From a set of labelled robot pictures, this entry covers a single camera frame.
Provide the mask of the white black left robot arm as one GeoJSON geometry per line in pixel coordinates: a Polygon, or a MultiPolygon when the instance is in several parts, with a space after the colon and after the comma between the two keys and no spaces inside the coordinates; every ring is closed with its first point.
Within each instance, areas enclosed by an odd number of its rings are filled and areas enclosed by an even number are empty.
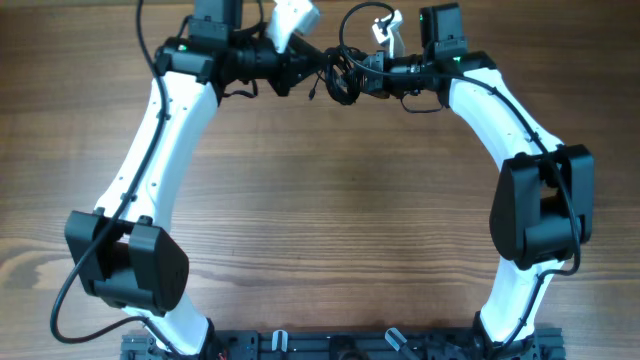
{"type": "Polygon", "coordinates": [[[74,211],[65,239],[70,279],[144,324],[153,353],[221,359],[212,322],[185,287],[187,255],[170,236],[177,192],[194,149],[229,85],[264,79],[279,96],[323,64],[305,41],[320,13],[309,1],[279,1],[242,27],[238,1],[199,1],[177,35],[146,53],[153,80],[148,106],[116,177],[89,213],[74,211]]]}

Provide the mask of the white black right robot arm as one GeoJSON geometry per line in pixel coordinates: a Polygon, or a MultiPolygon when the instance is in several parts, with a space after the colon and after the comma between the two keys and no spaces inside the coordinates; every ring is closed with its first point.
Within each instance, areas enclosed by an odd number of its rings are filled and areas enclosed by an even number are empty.
{"type": "Polygon", "coordinates": [[[474,131],[499,170],[489,218],[500,261],[487,302],[476,317],[488,359],[533,348],[533,321],[554,277],[575,275],[592,234],[594,159],[583,145],[565,145],[537,123],[507,88],[496,63],[471,52],[458,4],[420,11],[417,56],[402,56],[399,14],[391,10],[373,28],[382,58],[339,49],[361,74],[360,90],[399,99],[436,93],[474,131]]]}

